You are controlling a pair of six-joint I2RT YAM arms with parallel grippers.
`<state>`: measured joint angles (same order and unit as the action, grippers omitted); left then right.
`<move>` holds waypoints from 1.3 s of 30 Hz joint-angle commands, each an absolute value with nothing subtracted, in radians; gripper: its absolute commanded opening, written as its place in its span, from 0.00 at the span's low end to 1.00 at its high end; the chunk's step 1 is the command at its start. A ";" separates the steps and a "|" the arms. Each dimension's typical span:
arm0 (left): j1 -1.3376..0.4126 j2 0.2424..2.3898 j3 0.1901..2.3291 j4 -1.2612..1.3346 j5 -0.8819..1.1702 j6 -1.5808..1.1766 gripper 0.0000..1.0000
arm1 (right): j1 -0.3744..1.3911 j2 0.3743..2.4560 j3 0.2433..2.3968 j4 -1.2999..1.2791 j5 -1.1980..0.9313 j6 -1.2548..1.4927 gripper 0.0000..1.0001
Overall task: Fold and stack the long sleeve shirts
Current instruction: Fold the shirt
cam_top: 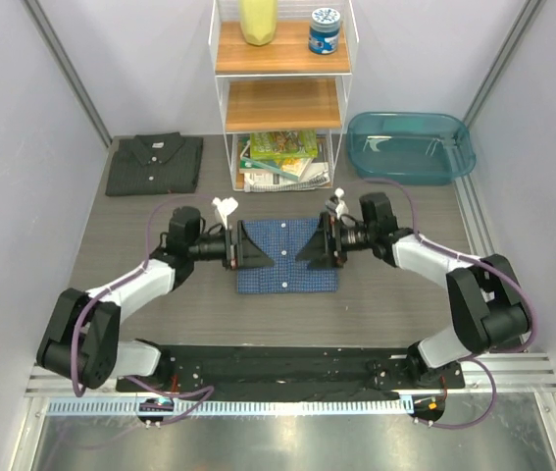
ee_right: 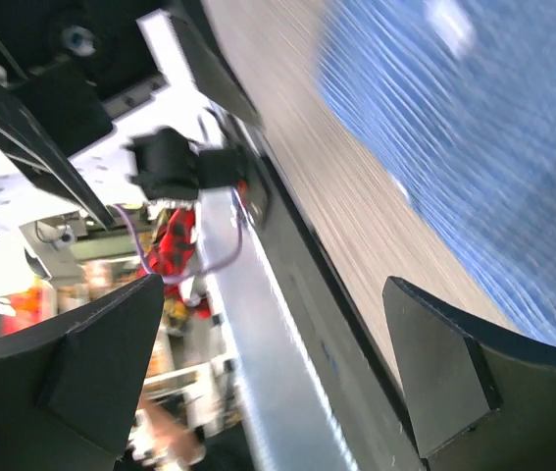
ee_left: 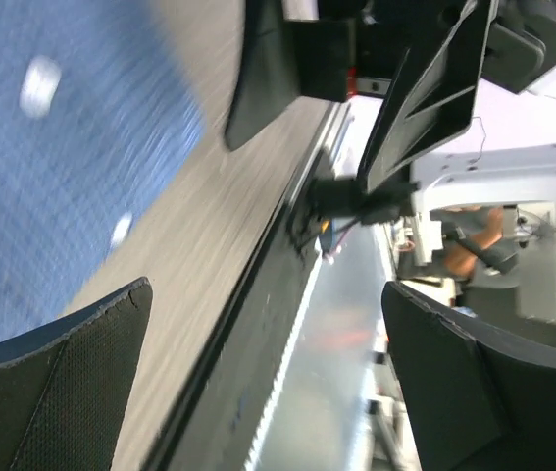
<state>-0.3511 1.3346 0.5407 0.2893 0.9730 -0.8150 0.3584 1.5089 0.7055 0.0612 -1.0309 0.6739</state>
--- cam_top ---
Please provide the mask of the blue plaid long sleeve shirt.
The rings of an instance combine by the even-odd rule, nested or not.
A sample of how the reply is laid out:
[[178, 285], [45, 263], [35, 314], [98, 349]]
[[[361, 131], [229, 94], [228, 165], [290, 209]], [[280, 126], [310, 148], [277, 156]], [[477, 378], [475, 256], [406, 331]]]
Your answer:
[[275, 265], [271, 268], [238, 272], [239, 294], [335, 292], [336, 270], [309, 270], [306, 261], [296, 255], [315, 232], [318, 219], [251, 220], [252, 228], [261, 236], [261, 246]]

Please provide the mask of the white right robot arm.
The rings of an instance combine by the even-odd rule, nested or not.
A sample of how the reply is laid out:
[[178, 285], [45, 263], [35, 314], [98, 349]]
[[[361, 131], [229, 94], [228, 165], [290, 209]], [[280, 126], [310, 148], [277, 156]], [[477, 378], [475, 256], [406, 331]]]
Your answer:
[[311, 270], [340, 268], [352, 251], [370, 250], [387, 265], [413, 272], [444, 288], [451, 321], [447, 328], [408, 347], [412, 384], [431, 386], [464, 358], [481, 355], [531, 331], [531, 314], [508, 259], [479, 258], [434, 243], [402, 228], [383, 192], [360, 197], [361, 219], [345, 209], [338, 189], [296, 258]]

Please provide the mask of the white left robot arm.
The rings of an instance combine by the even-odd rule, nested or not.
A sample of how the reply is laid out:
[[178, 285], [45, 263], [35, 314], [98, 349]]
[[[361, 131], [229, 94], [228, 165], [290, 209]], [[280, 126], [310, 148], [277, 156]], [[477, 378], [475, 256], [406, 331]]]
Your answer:
[[228, 225], [237, 206], [233, 199], [215, 199], [213, 205], [218, 220], [213, 228], [205, 227], [197, 208], [179, 207], [158, 246], [134, 270], [99, 288], [61, 292], [36, 352], [37, 365], [70, 380], [76, 395], [111, 378], [133, 377], [150, 391], [164, 390], [174, 376], [170, 353], [153, 341], [122, 341], [121, 324], [179, 288], [199, 261], [219, 261], [227, 270], [274, 264], [242, 222], [235, 230]]

